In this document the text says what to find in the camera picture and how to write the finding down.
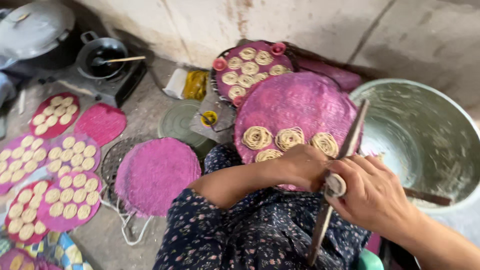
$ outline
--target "pink woven mat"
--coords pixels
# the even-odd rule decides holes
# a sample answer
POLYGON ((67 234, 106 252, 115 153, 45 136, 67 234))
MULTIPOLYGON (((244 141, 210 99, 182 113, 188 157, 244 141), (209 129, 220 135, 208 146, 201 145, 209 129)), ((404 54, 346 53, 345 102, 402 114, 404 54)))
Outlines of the pink woven mat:
POLYGON ((127 118, 122 110, 105 103, 98 103, 87 109, 75 124, 76 133, 85 133, 99 146, 111 142, 127 126, 127 118))
MULTIPOLYGON (((46 180, 42 180, 42 181, 45 181, 48 183, 48 186, 51 186, 52 185, 52 182, 50 181, 46 181, 46 180)), ((12 203, 10 204, 10 206, 12 205, 15 205, 18 201, 18 196, 24 191, 24 190, 27 190, 27 189, 30 189, 31 191, 33 191, 33 188, 36 186, 36 184, 38 184, 38 182, 41 182, 41 181, 36 181, 36 182, 33 182, 29 185, 27 185, 26 187, 22 188, 18 194, 17 194, 17 197, 15 197, 15 199, 12 201, 12 203)), ((24 211, 29 207, 30 205, 30 202, 27 202, 26 204, 24 204, 24 211)), ((33 225, 36 224, 38 219, 38 213, 37 213, 37 217, 31 222, 33 225)), ((8 226, 10 225, 10 222, 12 220, 8 217, 8 215, 5 217, 5 227, 8 228, 8 226)), ((47 228, 45 230, 45 232, 43 232, 42 234, 36 234, 35 232, 33 233, 32 237, 30 237, 29 239, 27 239, 26 241, 22 241, 20 240, 20 237, 18 236, 18 233, 8 233, 8 236, 10 237, 10 239, 16 241, 16 242, 20 242, 20 243, 23 243, 25 245, 31 245, 31 244, 35 244, 35 243, 40 243, 40 241, 42 241, 42 238, 48 234, 50 230, 47 228)))
MULTIPOLYGON (((100 147, 98 146, 96 141, 94 139, 90 138, 89 136, 87 136, 86 134, 82 134, 82 133, 66 133, 66 134, 63 134, 63 135, 51 140, 50 149, 53 149, 55 147, 60 147, 62 149, 62 151, 64 151, 65 149, 62 146, 63 140, 65 140, 67 137, 70 137, 70 136, 73 136, 75 138, 75 143, 83 141, 85 143, 85 147, 87 147, 89 145, 95 146, 96 152, 95 152, 94 156, 92 157, 92 158, 95 159, 95 165, 93 166, 93 168, 88 170, 88 172, 94 172, 97 169, 98 165, 100 164, 100 159, 102 157, 102 154, 101 154, 101 151, 100 151, 100 147)), ((50 164, 51 162, 52 162, 52 160, 48 159, 47 165, 50 164)), ((68 165, 68 166, 70 166, 70 169, 73 169, 73 166, 72 166, 70 161, 64 161, 64 162, 62 162, 61 165, 62 166, 68 165)), ((48 172, 48 173, 51 174, 51 175, 57 176, 57 173, 52 173, 52 172, 48 172)))
POLYGON ((154 139, 125 155, 115 192, 129 213, 166 216, 172 200, 200 175, 197 156, 188 145, 174 138, 154 139))
POLYGON ((280 149, 274 142, 260 150, 246 147, 241 139, 249 127, 265 127, 275 137, 281 129, 298 126, 306 142, 318 132, 328 132, 341 147, 356 111, 348 95, 338 92, 326 77, 311 72, 276 76, 259 84, 242 104, 235 122, 235 146, 243 162, 252 163, 258 152, 280 149))
POLYGON ((51 97, 49 97, 48 99, 46 99, 45 101, 43 101, 42 103, 40 103, 40 105, 38 106, 37 110, 35 111, 35 113, 33 114, 32 116, 32 120, 30 120, 30 123, 28 124, 28 126, 30 127, 30 130, 32 131, 32 133, 34 134, 35 133, 35 129, 36 129, 36 126, 33 125, 33 119, 35 118, 35 116, 43 113, 43 110, 48 107, 50 105, 50 101, 52 100, 52 98, 56 97, 56 96, 61 96, 62 98, 66 98, 66 97, 72 97, 73 98, 73 103, 74 105, 77 105, 78 109, 77 111, 72 115, 72 119, 70 120, 70 122, 68 122, 67 124, 65 125, 62 125, 60 124, 60 117, 59 117, 59 121, 52 127, 49 127, 47 129, 47 132, 43 133, 42 135, 39 135, 38 137, 40 138, 43 138, 43 139, 51 139, 51 138, 55 138, 57 137, 58 135, 62 134, 65 132, 65 130, 67 130, 67 128, 73 124, 73 122, 75 122, 75 120, 77 120, 77 117, 78 115, 80 114, 80 104, 78 102, 78 97, 72 93, 69 93, 69 92, 63 92, 63 93, 60 93, 60 94, 57 94, 57 95, 53 95, 51 97))
MULTIPOLYGON (((15 148, 21 146, 21 142, 22 140, 27 137, 28 135, 31 135, 34 137, 34 141, 36 139, 38 139, 37 136, 33 135, 32 133, 25 133, 19 137, 16 137, 15 139, 11 140, 10 142, 8 142, 8 144, 3 148, 3 150, 5 149, 9 149, 11 151, 13 151, 15 148)), ((48 142, 48 140, 45 140, 43 139, 43 144, 38 148, 38 149, 41 149, 41 148, 44 148, 45 151, 48 153, 50 151, 50 144, 48 142)), ((29 150, 32 150, 32 146, 28 146, 28 147, 25 147, 25 151, 29 151, 29 150)), ((12 158, 11 156, 6 160, 7 161, 7 164, 8 166, 10 166, 10 164, 15 161, 15 160, 18 160, 18 159, 14 159, 12 158)), ((37 169, 42 167, 45 162, 47 161, 47 157, 45 157, 42 161, 38 162, 38 166, 37 166, 37 169)), ((26 162, 23 163, 21 169, 23 170, 24 167, 25 167, 25 164, 26 162)), ((26 172, 25 175, 19 180, 17 181, 16 183, 13 183, 12 181, 8 181, 4 184, 0 184, 0 195, 3 195, 5 193, 7 193, 14 185, 16 184, 20 184, 23 180, 27 179, 33 172, 26 172)))
MULTIPOLYGON (((290 59, 285 56, 285 55, 274 55, 272 54, 271 50, 270 50, 270 45, 266 44, 265 42, 263 41, 255 41, 255 42, 252 42, 252 43, 248 43, 248 44, 245 44, 243 46, 239 46, 239 47, 236 47, 234 49, 232 49, 228 55, 225 57, 225 60, 227 60, 227 62, 233 58, 233 57, 240 57, 239 56, 239 53, 244 49, 244 48, 254 48, 255 50, 257 50, 257 52, 259 52, 260 50, 264 50, 264 51, 268 51, 270 53, 270 55, 272 55, 273 57, 273 62, 271 62, 269 65, 258 65, 259 66, 259 71, 258 73, 263 73, 263 72, 267 72, 269 73, 270 72, 270 68, 272 68, 274 65, 284 65, 286 67, 288 67, 290 70, 293 71, 293 66, 292 66, 292 63, 290 61, 290 59)), ((252 60, 245 60, 243 58, 241 58, 242 61, 245 63, 245 62, 255 62, 255 59, 252 59, 252 60)), ((216 84, 218 86, 218 92, 224 96, 225 98, 227 98, 229 101, 232 101, 229 97, 228 97, 228 91, 230 90, 230 88, 232 86, 229 86, 227 84, 225 84, 224 82, 222 82, 222 75, 226 72, 231 72, 231 71, 235 71, 238 76, 242 75, 243 73, 241 72, 241 69, 230 69, 230 68, 226 68, 222 71, 217 71, 216 72, 216 84)))
MULTIPOLYGON (((98 187, 97 187, 96 190, 100 193, 100 191, 102 190, 102 183, 100 181, 100 177, 98 177, 98 175, 96 175, 93 172, 69 172, 69 173, 66 173, 64 176, 69 175, 72 178, 74 178, 76 175, 81 174, 81 173, 83 173, 87 176, 87 180, 91 179, 91 178, 95 178, 95 179, 98 180, 98 187)), ((57 181, 47 189, 45 194, 49 190, 54 189, 54 188, 59 189, 60 192, 63 191, 63 188, 60 187, 60 179, 57 179, 57 181)), ((81 188, 84 188, 84 187, 75 187, 72 184, 72 185, 70 185, 69 188, 73 189, 74 191, 77 191, 77 190, 79 190, 81 188)), ((63 205, 67 206, 68 204, 76 204, 77 205, 77 210, 78 210, 78 209, 80 209, 80 206, 86 205, 87 202, 83 201, 81 203, 75 203, 73 200, 71 200, 70 202, 64 203, 63 205)), ((45 224, 45 226, 47 228, 49 228, 53 231, 56 231, 56 232, 66 232, 66 231, 71 230, 75 227, 78 227, 82 224, 87 223, 93 216, 95 216, 95 213, 97 212, 98 208, 100 207, 100 200, 98 200, 98 202, 96 204, 91 206, 90 215, 88 215, 88 217, 84 220, 78 219, 78 216, 74 216, 73 218, 71 218, 69 220, 65 219, 63 217, 63 215, 60 215, 58 217, 51 217, 50 213, 49 213, 51 206, 52 206, 52 204, 47 203, 45 201, 45 198, 42 198, 42 201, 40 202, 40 207, 38 207, 38 212, 37 212, 38 218, 45 224)))

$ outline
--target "green plastic container lid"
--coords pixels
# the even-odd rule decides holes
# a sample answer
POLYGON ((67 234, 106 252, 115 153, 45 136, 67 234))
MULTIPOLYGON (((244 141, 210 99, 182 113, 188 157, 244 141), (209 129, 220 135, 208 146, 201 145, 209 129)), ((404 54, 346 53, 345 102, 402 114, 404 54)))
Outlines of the green plastic container lid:
POLYGON ((158 122, 158 137, 172 137, 190 145, 199 159, 202 159, 215 146, 216 142, 190 130, 190 122, 198 113, 200 101, 180 100, 173 103, 162 114, 158 122))

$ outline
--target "left hand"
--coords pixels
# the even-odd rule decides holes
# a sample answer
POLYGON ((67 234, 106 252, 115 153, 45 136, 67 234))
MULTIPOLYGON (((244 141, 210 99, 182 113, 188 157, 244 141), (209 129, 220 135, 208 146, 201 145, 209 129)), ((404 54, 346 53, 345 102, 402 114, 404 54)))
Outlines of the left hand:
POLYGON ((310 145, 299 144, 277 159, 285 184, 317 192, 324 184, 328 157, 310 145))

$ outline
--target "dough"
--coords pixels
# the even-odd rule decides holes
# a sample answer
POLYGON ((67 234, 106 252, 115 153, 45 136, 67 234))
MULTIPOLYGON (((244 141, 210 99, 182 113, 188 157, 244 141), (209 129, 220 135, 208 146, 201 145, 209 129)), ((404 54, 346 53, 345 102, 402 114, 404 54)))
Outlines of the dough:
POLYGON ((0 161, 0 173, 4 172, 8 168, 8 163, 6 161, 0 161))
POLYGON ((61 202, 54 203, 48 211, 51 217, 58 217, 63 213, 63 204, 61 202))
POLYGON ((261 50, 255 56, 255 62, 259 65, 268 65, 273 62, 273 56, 268 51, 261 50))
POLYGON ((45 194, 45 202, 54 203, 60 199, 60 190, 53 188, 47 191, 45 194))
POLYGON ((27 136, 25 136, 25 138, 22 140, 22 142, 20 143, 20 145, 21 145, 22 147, 29 147, 30 145, 32 145, 34 139, 35 139, 35 138, 34 138, 32 135, 27 135, 27 136))
POLYGON ((310 145, 329 157, 336 158, 338 155, 338 145, 330 133, 319 132, 313 135, 310 145))
POLYGON ((50 172, 58 172, 60 170, 60 167, 61 167, 61 160, 54 160, 50 162, 50 164, 47 166, 47 169, 50 172))
POLYGON ((241 142, 252 150, 259 150, 272 143, 272 134, 262 126, 252 126, 243 133, 241 142))
POLYGON ((62 150, 60 147, 54 147, 52 148, 52 150, 50 150, 50 152, 48 153, 48 158, 50 160, 56 160, 60 157, 62 153, 62 150))
POLYGON ((27 208, 23 213, 22 213, 22 221, 27 224, 31 223, 33 220, 36 218, 36 210, 27 208))
POLYGON ((45 122, 45 119, 46 119, 46 116, 44 114, 38 114, 37 116, 35 116, 32 120, 32 124, 34 126, 38 126, 40 125, 41 123, 45 122))
POLYGON ((30 200, 30 202, 28 203, 28 207, 31 209, 38 209, 41 201, 42 201, 42 196, 40 194, 37 194, 33 196, 33 198, 30 200))
POLYGON ((63 98, 61 96, 56 96, 50 100, 50 104, 52 106, 58 106, 63 102, 63 98))
POLYGON ((24 222, 22 221, 22 219, 14 219, 8 225, 8 232, 12 234, 18 233, 23 227, 23 225, 24 222))
POLYGON ((259 69, 260 67, 254 62, 245 62, 241 65, 241 72, 247 75, 255 75, 259 69))
POLYGON ((35 135, 42 135, 47 132, 48 126, 46 124, 40 124, 35 128, 35 135))
POLYGON ((72 169, 70 168, 70 166, 68 165, 65 165, 65 166, 62 166, 58 172, 58 177, 61 177, 62 175, 68 173, 68 172, 71 172, 72 169))
POLYGON ((81 203, 85 201, 85 198, 87 197, 87 192, 85 189, 81 188, 75 191, 75 194, 73 195, 73 201, 76 203, 81 203))
POLYGON ((257 73, 253 76, 253 79, 254 79, 255 83, 263 81, 266 78, 268 78, 268 73, 267 72, 257 73))
POLYGON ((95 166, 95 159, 94 159, 94 158, 86 158, 86 159, 82 162, 82 168, 83 168, 85 171, 88 171, 89 169, 93 168, 93 166, 95 166))
POLYGON ((11 155, 12 155, 12 151, 11 151, 10 149, 4 149, 4 150, 0 153, 0 160, 1 160, 1 161, 5 161, 5 160, 7 160, 11 155))
POLYGON ((72 166, 77 167, 77 166, 80 166, 83 161, 84 161, 84 156, 82 154, 76 154, 73 156, 70 163, 72 164, 72 166))
POLYGON ((16 203, 10 207, 8 211, 8 217, 13 220, 14 218, 20 217, 22 212, 24 211, 24 205, 21 203, 16 203))
POLYGON ((33 160, 38 162, 44 160, 46 157, 47 151, 45 150, 45 148, 37 149, 37 151, 35 151, 35 153, 33 154, 33 160))
POLYGON ((33 224, 25 224, 18 233, 18 238, 22 241, 26 241, 32 237, 33 233, 35 232, 35 227, 33 224))
POLYGON ((88 195, 87 195, 87 204, 93 206, 95 205, 97 202, 98 202, 98 192, 97 191, 94 191, 94 192, 90 192, 88 195))
POLYGON ((241 86, 232 86, 230 88, 230 90, 228 91, 228 97, 231 100, 234 100, 238 96, 240 96, 240 97, 245 96, 246 93, 247 93, 247 91, 245 91, 245 88, 243 88, 241 86))
POLYGON ((231 69, 239 69, 242 64, 243 61, 239 57, 232 57, 228 61, 228 67, 231 69))
POLYGON ((89 145, 89 146, 85 147, 84 156, 85 156, 86 158, 91 158, 91 157, 93 157, 95 154, 96 154, 96 148, 95 148, 95 146, 89 145))
POLYGON ((73 186, 74 187, 82 187, 87 182, 87 176, 83 173, 78 174, 73 178, 73 186))
POLYGON ((22 254, 18 254, 13 258, 10 264, 10 270, 19 270, 20 266, 24 263, 24 256, 22 254))
POLYGON ((25 148, 17 147, 12 152, 12 158, 19 159, 24 154, 24 152, 25 152, 25 148))
POLYGON ((85 150, 85 142, 76 142, 72 149, 75 154, 81 154, 85 150))
POLYGON ((25 171, 24 170, 18 170, 13 173, 12 175, 12 183, 16 183, 20 181, 23 177, 25 176, 25 171))
POLYGON ((36 140, 32 143, 32 148, 31 148, 31 150, 37 150, 40 146, 42 146, 42 144, 43 144, 43 139, 42 139, 42 138, 36 139, 36 140))
POLYGON ((36 221, 36 224, 35 224, 35 233, 36 233, 36 234, 42 234, 42 233, 44 233, 46 230, 47 230, 47 228, 45 227, 45 225, 43 224, 43 222, 41 222, 41 221, 36 221))
POLYGON ((40 181, 33 188, 33 193, 37 195, 42 195, 45 193, 47 188, 48 188, 48 183, 46 181, 40 181))
POLYGON ((60 179, 60 187, 63 189, 68 188, 70 185, 72 185, 72 182, 73 182, 73 179, 71 176, 69 175, 63 176, 60 179))
POLYGON ((70 106, 67 107, 67 113, 68 113, 68 114, 72 114, 72 115, 73 115, 77 110, 78 110, 78 107, 77 107, 77 105, 75 105, 75 104, 72 104, 72 105, 70 105, 70 106))
POLYGON ((77 166, 72 169, 72 172, 83 172, 83 171, 84 169, 81 166, 77 166))
POLYGON ((73 103, 73 98, 72 98, 72 97, 66 97, 66 98, 63 99, 63 101, 62 101, 61 104, 62 104, 64 107, 68 107, 68 106, 70 106, 72 103, 73 103))
POLYGON ((75 137, 70 136, 63 140, 62 146, 63 146, 63 149, 68 149, 68 148, 72 148, 74 144, 75 144, 75 137))
POLYGON ((288 73, 290 69, 284 65, 275 65, 270 69, 270 75, 276 76, 284 73, 288 73))
POLYGON ((11 171, 4 171, 1 175, 0 175, 0 184, 4 184, 8 181, 10 181, 10 179, 12 178, 12 172, 11 171))
POLYGON ((67 112, 66 107, 59 106, 58 108, 55 109, 55 111, 53 112, 53 115, 55 115, 57 117, 60 117, 60 116, 64 115, 66 112, 67 112))
POLYGON ((14 162, 10 163, 8 169, 12 172, 18 171, 24 163, 21 160, 15 160, 14 162))
POLYGON ((225 72, 222 75, 222 82, 229 86, 232 86, 237 84, 238 78, 239 76, 235 71, 225 72))
POLYGON ((255 162, 261 162, 265 160, 273 160, 276 158, 281 157, 283 154, 282 152, 276 150, 276 149, 267 149, 261 152, 258 152, 258 154, 255 156, 255 162))
POLYGON ((84 204, 84 205, 80 206, 80 208, 78 208, 78 212, 77 212, 78 219, 84 220, 84 219, 88 218, 91 210, 92 210, 92 208, 90 207, 90 205, 84 204))
POLYGON ((53 114, 54 111, 55 111, 55 107, 48 106, 45 109, 43 109, 43 114, 46 116, 50 116, 53 114))
POLYGON ((20 195, 18 196, 18 201, 21 203, 27 203, 33 196, 33 191, 31 189, 23 190, 20 195))
POLYGON ((71 188, 65 189, 65 190, 62 191, 61 194, 60 194, 60 201, 61 201, 62 203, 68 203, 68 202, 70 202, 70 201, 72 200, 72 198, 73 198, 73 194, 74 194, 74 193, 75 193, 75 192, 74 192, 73 189, 71 189, 71 188))
POLYGON ((22 162, 31 160, 33 158, 33 153, 34 152, 32 150, 25 151, 25 153, 22 155, 22 162))
POLYGON ((251 75, 243 74, 240 75, 238 83, 241 87, 249 88, 255 83, 255 79, 251 75))
POLYGON ((95 178, 88 179, 87 183, 85 184, 85 190, 88 192, 95 191, 98 187, 98 180, 95 178))
POLYGON ((304 143, 303 130, 297 126, 279 130, 275 137, 275 144, 282 151, 287 151, 297 144, 304 143))
POLYGON ((257 54, 257 50, 255 50, 254 48, 245 48, 239 53, 240 57, 245 60, 252 60, 253 58, 255 58, 255 54, 257 54))
POLYGON ((25 172, 33 172, 38 167, 38 163, 35 160, 27 162, 24 166, 25 172))
POLYGON ((67 162, 67 161, 70 161, 72 157, 73 157, 73 150, 67 149, 63 151, 62 154, 60 155, 60 160, 63 162, 67 162))
POLYGON ((70 122, 71 119, 72 119, 71 114, 64 114, 60 117, 60 124, 61 125, 66 125, 70 122))
POLYGON ((45 124, 48 126, 48 127, 52 127, 52 126, 55 126, 55 124, 59 121, 59 118, 55 115, 51 115, 50 117, 47 118, 47 121, 45 122, 45 124))
POLYGON ((63 210, 63 217, 66 220, 69 220, 76 215, 77 215, 77 205, 74 204, 74 203, 71 203, 71 204, 67 205, 65 207, 65 209, 63 210))

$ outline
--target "right hand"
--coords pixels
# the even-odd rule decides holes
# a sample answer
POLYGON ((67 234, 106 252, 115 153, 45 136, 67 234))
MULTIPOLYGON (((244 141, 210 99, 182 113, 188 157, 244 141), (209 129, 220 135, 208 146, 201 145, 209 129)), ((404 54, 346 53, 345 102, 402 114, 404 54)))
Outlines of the right hand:
POLYGON ((398 177, 378 159, 355 155, 335 160, 328 169, 347 184, 343 197, 326 198, 343 219, 394 241, 421 218, 398 177))

